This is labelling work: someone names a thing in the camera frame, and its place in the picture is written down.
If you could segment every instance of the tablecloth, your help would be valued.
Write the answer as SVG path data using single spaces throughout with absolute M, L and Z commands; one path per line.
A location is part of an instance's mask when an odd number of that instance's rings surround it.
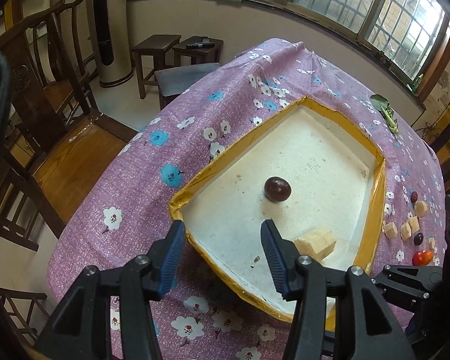
M 369 101 L 373 92 L 303 42 L 270 39 L 192 85 L 142 129 L 103 173 L 73 215 L 49 262 L 47 280 L 60 300 L 81 270 L 122 266 L 162 238 L 171 224 L 168 201 L 229 145 L 289 103 L 309 96 L 338 110 L 377 143 L 386 159 L 384 220 L 400 227 L 413 216 L 410 195 L 429 205 L 420 219 L 425 241 L 380 236 L 372 272 L 410 265 L 435 237 L 433 263 L 445 241 L 444 187 L 433 151 L 396 115 L 393 135 Z M 221 204 L 227 204 L 227 197 Z M 122 357 L 119 299 L 111 302 L 114 355 Z M 290 325 L 240 300 L 190 245 L 171 292 L 152 302 L 166 360 L 281 359 Z M 402 326 L 410 314 L 395 310 Z

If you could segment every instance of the window sill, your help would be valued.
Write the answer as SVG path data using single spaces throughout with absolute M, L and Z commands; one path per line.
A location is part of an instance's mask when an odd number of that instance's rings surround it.
M 259 1 L 259 0 L 242 0 L 241 3 L 237 3 L 235 1 L 227 1 L 227 0 L 217 0 L 217 2 L 221 3 L 221 4 L 246 4 L 246 5 L 251 5 L 254 7 L 259 7 L 259 8 L 266 8 L 266 9 L 270 9 L 270 10 L 280 10 L 281 12 L 284 12 L 285 14 L 289 15 L 291 18 L 296 19 L 297 17 L 300 18 L 300 20 L 305 21 L 306 23 L 311 23 L 313 25 L 315 25 L 316 27 L 319 27 L 322 30 L 325 30 L 327 33 L 333 35 L 334 37 L 336 37 L 337 39 L 341 40 L 342 42 L 344 42 L 345 44 L 353 47 L 354 49 L 356 49 L 357 51 L 359 51 L 362 55 L 366 56 L 369 60 L 373 61 L 378 67 L 380 67 L 383 72 L 385 74 L 387 74 L 390 78 L 392 78 L 396 84 L 398 86 L 400 86 L 402 88 L 402 90 L 407 94 L 408 98 L 414 102 L 414 104 L 422 111 L 424 112 L 426 110 L 425 106 L 423 105 L 423 103 L 421 103 L 419 101 L 419 98 L 414 95 L 408 88 L 407 86 L 392 72 L 390 71 L 390 69 L 386 68 L 385 66 L 383 66 L 380 61 L 378 61 L 375 57 L 374 57 L 374 53 L 372 52 L 372 50 L 367 49 L 365 46 L 357 43 L 357 42 L 352 42 L 351 40 L 349 40 L 346 36 L 344 36 L 344 34 L 340 33 L 339 31 L 337 31 L 334 28 L 330 28 L 326 25 L 323 25 L 322 23 L 320 23 L 318 20 L 313 20 L 309 17 L 306 17 L 300 13 L 294 12 L 290 9 L 287 9 L 286 7 L 284 7 L 283 5 L 278 5 L 278 4 L 274 4 L 274 3 L 270 3 L 270 2 L 266 2 L 266 1 Z

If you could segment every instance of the red cherry tomato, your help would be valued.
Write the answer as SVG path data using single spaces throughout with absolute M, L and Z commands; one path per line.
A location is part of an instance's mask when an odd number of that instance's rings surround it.
M 433 252 L 431 250 L 426 250 L 423 252 L 424 263 L 423 265 L 427 266 L 433 260 Z
M 412 264 L 414 266 L 424 266 L 426 264 L 424 264 L 425 262 L 425 256 L 423 255 L 422 251 L 417 251 L 415 252 L 415 254 L 413 255 L 412 258 Z

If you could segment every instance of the white tile floor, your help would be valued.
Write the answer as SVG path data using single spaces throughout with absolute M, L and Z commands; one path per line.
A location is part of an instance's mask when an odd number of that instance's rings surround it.
M 102 88 L 97 78 L 92 81 L 91 88 L 101 112 L 135 130 L 140 130 L 148 124 L 160 111 L 158 88 L 145 87 L 147 96 L 143 100 L 140 99 L 135 75 L 126 83 L 114 88 Z M 19 218 L 19 224 L 25 224 L 28 221 L 32 207 L 31 205 L 27 210 L 27 205 L 25 205 Z M 10 218 L 13 216 L 13 212 L 14 208 L 12 208 Z M 56 307 L 56 302 L 50 296 L 45 276 L 48 261 L 57 240 L 41 217 L 37 219 L 31 240 L 38 243 L 37 252 L 25 249 L 6 239 L 0 239 L 0 287 L 18 291 L 44 292 L 49 295 L 49 298 L 43 303 L 44 307 L 48 312 L 52 312 Z M 29 302 L 17 301 L 16 305 L 22 315 L 26 316 Z M 44 323 L 45 318 L 35 308 L 31 325 L 40 331 Z

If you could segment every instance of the green leafy vegetable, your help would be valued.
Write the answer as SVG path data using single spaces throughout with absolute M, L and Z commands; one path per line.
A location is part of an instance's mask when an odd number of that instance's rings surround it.
M 372 105 L 377 109 L 378 112 L 380 112 L 387 122 L 388 129 L 394 133 L 398 134 L 398 124 L 397 119 L 393 119 L 394 117 L 394 110 L 392 107 L 390 107 L 390 103 L 387 99 L 385 99 L 383 96 L 380 96 L 379 94 L 373 94 L 370 96 L 370 101 L 372 102 Z

